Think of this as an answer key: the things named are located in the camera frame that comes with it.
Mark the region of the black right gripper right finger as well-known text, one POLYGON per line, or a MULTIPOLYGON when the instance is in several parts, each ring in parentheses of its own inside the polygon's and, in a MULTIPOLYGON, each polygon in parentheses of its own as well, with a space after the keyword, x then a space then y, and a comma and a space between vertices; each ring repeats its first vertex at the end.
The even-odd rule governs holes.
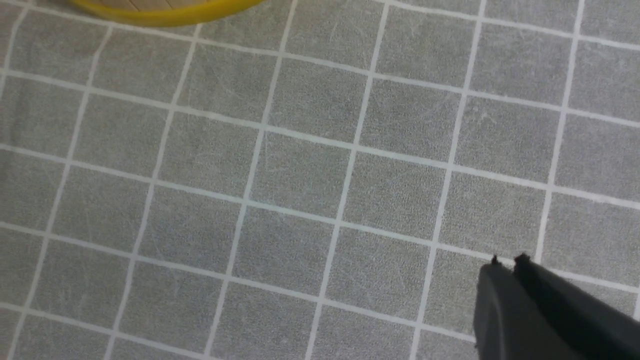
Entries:
POLYGON ((533 262, 515 257, 513 275, 562 341, 585 360, 637 360, 639 324, 533 262))

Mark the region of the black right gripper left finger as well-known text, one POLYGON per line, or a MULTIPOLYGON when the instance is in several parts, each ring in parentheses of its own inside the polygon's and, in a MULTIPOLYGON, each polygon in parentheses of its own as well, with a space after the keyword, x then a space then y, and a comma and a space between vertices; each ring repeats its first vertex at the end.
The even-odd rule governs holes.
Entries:
POLYGON ((480 360, 579 360, 496 256, 480 267, 473 313, 480 360))

